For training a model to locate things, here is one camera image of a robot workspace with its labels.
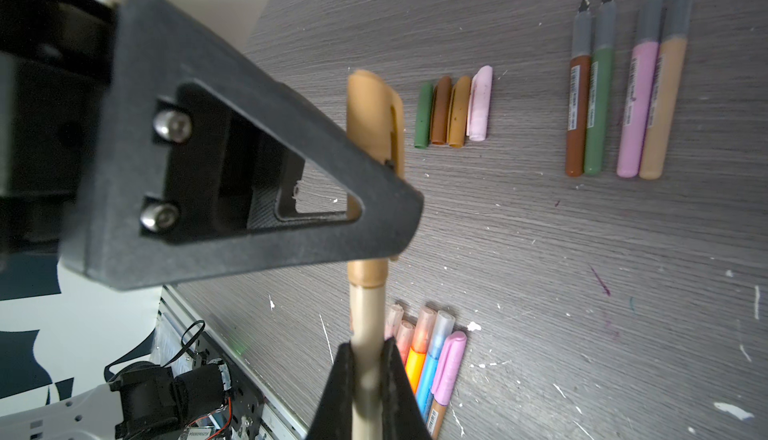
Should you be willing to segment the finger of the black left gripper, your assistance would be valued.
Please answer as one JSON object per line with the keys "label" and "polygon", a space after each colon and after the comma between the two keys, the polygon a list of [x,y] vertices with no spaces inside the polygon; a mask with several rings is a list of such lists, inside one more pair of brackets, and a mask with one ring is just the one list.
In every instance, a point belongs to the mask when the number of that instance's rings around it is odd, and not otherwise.
{"label": "finger of the black left gripper", "polygon": [[402,129],[370,72],[340,127],[169,1],[125,0],[61,263],[132,290],[394,257],[424,206]]}

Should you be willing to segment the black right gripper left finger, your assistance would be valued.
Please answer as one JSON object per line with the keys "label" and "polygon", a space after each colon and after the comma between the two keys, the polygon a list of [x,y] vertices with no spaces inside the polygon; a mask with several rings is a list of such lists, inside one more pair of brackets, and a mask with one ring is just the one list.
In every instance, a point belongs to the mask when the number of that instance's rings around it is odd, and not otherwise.
{"label": "black right gripper left finger", "polygon": [[355,362],[351,343],[338,347],[306,440],[351,440]]}

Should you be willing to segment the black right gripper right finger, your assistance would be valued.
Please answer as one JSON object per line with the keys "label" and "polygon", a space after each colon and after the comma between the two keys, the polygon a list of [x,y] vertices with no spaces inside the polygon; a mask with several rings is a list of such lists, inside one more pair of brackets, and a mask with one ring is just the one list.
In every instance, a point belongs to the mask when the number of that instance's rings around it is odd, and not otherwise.
{"label": "black right gripper right finger", "polygon": [[385,341],[380,366],[382,439],[431,440],[394,338]]}

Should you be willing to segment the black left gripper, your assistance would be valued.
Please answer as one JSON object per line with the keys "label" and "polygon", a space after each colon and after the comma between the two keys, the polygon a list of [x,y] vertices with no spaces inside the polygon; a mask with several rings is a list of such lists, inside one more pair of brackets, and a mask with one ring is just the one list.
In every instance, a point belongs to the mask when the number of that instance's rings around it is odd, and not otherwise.
{"label": "black left gripper", "polygon": [[1,0],[1,251],[53,253],[111,80],[115,13]]}

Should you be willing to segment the lilac capped tan marker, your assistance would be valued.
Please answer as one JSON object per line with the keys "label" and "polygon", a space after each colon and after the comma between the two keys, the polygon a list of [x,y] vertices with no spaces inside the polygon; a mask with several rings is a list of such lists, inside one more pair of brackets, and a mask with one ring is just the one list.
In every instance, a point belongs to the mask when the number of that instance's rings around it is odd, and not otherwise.
{"label": "lilac capped tan marker", "polygon": [[430,390],[426,410],[426,428],[433,439],[437,439],[454,391],[461,362],[467,344],[466,334],[458,330],[447,337]]}

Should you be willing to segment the tan marker pen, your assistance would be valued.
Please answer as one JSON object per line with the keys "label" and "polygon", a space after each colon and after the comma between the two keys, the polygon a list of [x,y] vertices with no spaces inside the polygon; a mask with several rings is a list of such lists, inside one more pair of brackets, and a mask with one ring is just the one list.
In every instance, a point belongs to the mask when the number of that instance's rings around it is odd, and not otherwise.
{"label": "tan marker pen", "polygon": [[[405,177],[404,114],[400,96],[376,74],[358,70],[347,84],[347,136],[379,163]],[[351,437],[381,439],[381,353],[386,281],[392,257],[347,264],[354,394]]]}

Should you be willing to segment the green pen cap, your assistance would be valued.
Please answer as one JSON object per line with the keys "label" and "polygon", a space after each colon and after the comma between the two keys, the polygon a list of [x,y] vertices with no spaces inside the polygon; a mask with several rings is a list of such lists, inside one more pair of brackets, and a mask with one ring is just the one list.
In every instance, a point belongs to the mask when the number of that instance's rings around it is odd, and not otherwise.
{"label": "green pen cap", "polygon": [[421,85],[415,119],[414,147],[425,149],[430,143],[434,87],[431,82]]}

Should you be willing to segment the brown pen cap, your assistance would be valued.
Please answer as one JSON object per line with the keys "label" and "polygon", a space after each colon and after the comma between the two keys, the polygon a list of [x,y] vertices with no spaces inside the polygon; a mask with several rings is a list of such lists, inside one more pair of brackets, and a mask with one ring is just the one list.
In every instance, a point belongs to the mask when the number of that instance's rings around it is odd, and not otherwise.
{"label": "brown pen cap", "polygon": [[448,116],[452,94],[452,79],[442,77],[434,90],[430,127],[430,143],[444,145],[447,141]]}

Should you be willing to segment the tan pen cap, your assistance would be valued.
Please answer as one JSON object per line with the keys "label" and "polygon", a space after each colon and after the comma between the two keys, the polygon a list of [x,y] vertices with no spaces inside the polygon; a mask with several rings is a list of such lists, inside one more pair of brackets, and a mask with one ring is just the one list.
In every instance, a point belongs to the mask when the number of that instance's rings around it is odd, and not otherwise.
{"label": "tan pen cap", "polygon": [[467,128],[471,94],[471,78],[460,77],[453,86],[450,109],[447,143],[450,147],[461,148],[464,146]]}

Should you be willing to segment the pink pen cap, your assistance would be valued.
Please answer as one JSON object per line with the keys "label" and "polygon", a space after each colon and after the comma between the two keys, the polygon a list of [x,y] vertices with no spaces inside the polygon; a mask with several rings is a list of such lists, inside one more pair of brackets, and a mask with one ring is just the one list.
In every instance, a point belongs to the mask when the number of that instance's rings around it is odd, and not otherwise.
{"label": "pink pen cap", "polygon": [[470,141],[480,142],[487,138],[493,78],[493,67],[485,65],[472,79],[466,126]]}

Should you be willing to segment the dark brown marker pen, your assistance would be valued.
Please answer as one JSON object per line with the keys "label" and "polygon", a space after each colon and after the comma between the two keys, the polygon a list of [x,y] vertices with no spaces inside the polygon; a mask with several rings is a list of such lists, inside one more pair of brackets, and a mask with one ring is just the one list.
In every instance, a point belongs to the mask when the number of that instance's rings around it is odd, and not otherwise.
{"label": "dark brown marker pen", "polygon": [[565,172],[584,172],[592,51],[592,15],[589,0],[581,0],[573,22],[566,132]]}

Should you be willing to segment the green marker pen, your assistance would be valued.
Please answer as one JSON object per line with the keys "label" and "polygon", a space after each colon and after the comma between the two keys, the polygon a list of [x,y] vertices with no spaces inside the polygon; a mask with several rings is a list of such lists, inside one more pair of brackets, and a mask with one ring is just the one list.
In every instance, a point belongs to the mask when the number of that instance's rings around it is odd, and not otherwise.
{"label": "green marker pen", "polygon": [[584,173],[590,176],[599,174],[603,169],[614,71],[616,17],[616,1],[601,0],[595,23],[591,57],[590,96],[584,156]]}

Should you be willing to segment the brown capped pink marker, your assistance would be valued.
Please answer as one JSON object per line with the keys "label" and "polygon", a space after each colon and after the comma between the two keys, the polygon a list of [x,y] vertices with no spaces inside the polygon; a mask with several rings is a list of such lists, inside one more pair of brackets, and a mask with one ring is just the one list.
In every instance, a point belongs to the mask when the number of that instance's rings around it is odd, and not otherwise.
{"label": "brown capped pink marker", "polygon": [[638,175],[659,50],[663,0],[642,0],[629,65],[629,78],[616,173]]}

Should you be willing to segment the green capped tan marker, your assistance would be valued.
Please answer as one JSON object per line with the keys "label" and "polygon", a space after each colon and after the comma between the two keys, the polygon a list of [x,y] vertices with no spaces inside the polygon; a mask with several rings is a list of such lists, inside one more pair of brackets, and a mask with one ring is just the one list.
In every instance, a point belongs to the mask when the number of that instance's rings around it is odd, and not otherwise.
{"label": "green capped tan marker", "polygon": [[639,177],[662,176],[681,83],[694,0],[669,0],[657,56]]}

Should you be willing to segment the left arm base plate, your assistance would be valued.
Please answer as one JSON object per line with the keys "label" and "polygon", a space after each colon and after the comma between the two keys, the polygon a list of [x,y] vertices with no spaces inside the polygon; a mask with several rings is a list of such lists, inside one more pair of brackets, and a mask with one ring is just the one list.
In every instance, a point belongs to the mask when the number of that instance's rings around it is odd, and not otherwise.
{"label": "left arm base plate", "polygon": [[264,404],[261,390],[233,357],[213,343],[201,348],[201,358],[204,364],[220,359],[229,369],[231,388],[228,396],[232,402],[232,419],[229,428],[216,439],[261,439]]}

